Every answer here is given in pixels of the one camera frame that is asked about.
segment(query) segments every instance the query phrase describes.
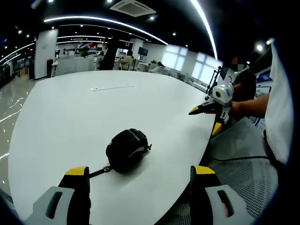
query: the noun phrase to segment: strap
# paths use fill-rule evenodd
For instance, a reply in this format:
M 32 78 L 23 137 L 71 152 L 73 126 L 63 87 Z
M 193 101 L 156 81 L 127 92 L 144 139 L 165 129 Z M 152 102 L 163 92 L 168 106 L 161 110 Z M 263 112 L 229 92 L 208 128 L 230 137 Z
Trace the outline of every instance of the strap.
M 108 173 L 108 172 L 110 172 L 112 169 L 113 169 L 113 168 L 112 168 L 111 165 L 106 166 L 106 167 L 104 167 L 104 168 L 101 169 L 101 170 L 98 170 L 98 171 L 96 171 L 96 172 L 90 173 L 90 178 L 96 177 L 96 176 L 101 175 L 101 174 L 103 174 L 103 173 Z

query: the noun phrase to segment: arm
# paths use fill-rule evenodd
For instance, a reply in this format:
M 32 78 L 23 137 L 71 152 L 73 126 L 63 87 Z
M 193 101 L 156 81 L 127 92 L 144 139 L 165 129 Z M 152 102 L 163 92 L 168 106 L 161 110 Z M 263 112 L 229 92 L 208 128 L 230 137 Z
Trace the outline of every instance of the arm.
M 269 96 L 270 93 L 249 101 L 232 102 L 232 116 L 236 118 L 241 118 L 244 116 L 264 118 L 267 110 Z
M 128 63 L 128 56 L 127 56 L 125 59 L 120 60 L 120 63 L 121 63 L 122 65 L 125 65 L 126 63 Z

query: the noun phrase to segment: black ceiling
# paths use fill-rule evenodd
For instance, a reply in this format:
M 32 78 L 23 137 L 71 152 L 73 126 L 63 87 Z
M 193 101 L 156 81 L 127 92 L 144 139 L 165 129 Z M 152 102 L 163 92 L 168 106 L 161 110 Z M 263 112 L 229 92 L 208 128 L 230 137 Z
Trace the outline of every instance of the black ceiling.
M 51 29 L 52 26 L 59 28 L 59 37 L 76 35 L 76 31 L 77 35 L 91 36 L 109 36 L 117 32 L 120 39 L 130 40 L 138 35 L 152 43 L 162 44 L 143 33 L 108 22 L 83 19 L 43 22 L 44 19 L 57 16 L 88 15 L 127 23 L 169 44 L 188 45 L 191 51 L 214 56 L 205 26 L 190 0 L 139 0 L 156 11 L 153 21 L 149 19 L 150 15 L 132 17 L 110 10 L 109 8 L 118 1 L 120 0 L 113 0 L 112 3 L 108 3 L 107 0 L 53 0 L 52 3 L 48 3 L 47 0 L 37 0 L 40 3 L 36 9 L 31 7 L 34 0 L 11 1 L 7 3 L 9 5 L 6 8 L 13 9 L 13 14 L 7 18 L 0 33 L 0 54 L 7 55 L 15 50 L 15 46 L 22 47 L 32 43 L 34 36 L 38 37 L 39 32 Z M 198 2 L 210 24 L 221 61 L 230 62 L 235 56 L 255 61 L 261 56 L 254 51 L 255 44 L 260 41 L 264 43 L 270 38 L 270 33 L 254 19 L 248 7 L 238 0 L 198 0 Z M 18 34 L 16 27 L 22 30 L 22 34 Z

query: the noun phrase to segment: monitor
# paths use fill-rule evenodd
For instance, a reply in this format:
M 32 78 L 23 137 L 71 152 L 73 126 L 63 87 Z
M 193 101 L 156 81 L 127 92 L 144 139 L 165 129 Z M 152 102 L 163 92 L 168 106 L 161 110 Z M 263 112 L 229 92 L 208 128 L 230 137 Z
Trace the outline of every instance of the monitor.
M 148 49 L 145 49 L 145 48 L 139 48 L 139 55 L 144 55 L 144 56 L 147 56 L 148 54 Z
M 224 63 L 223 64 L 223 67 L 222 67 L 222 70 L 220 72 L 220 76 L 221 78 L 224 80 L 225 77 L 226 77 L 226 74 L 227 74 L 227 71 L 228 71 L 228 66 Z

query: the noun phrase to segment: cable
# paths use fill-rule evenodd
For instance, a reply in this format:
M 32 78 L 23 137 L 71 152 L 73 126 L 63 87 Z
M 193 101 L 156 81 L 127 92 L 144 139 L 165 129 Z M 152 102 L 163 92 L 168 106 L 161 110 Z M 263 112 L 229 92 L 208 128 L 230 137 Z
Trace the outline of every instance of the cable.
M 250 156 L 250 157 L 240 157 L 240 158 L 229 158 L 229 159 L 217 159 L 217 158 L 211 158 L 212 160 L 218 161 L 218 162 L 229 162 L 229 161 L 235 161 L 235 160 L 244 160 L 244 159 L 253 159 L 253 158 L 264 158 L 268 159 L 267 156 Z
M 112 169 L 113 169 L 113 167 L 112 167 L 111 165 L 106 166 L 106 167 L 104 167 L 104 168 L 101 169 L 101 170 L 98 170 L 98 171 L 96 171 L 96 172 L 90 173 L 90 178 L 96 177 L 96 176 L 98 176 L 98 175 L 100 175 L 100 174 L 103 174 L 103 173 L 108 173 L 108 172 L 110 172 Z

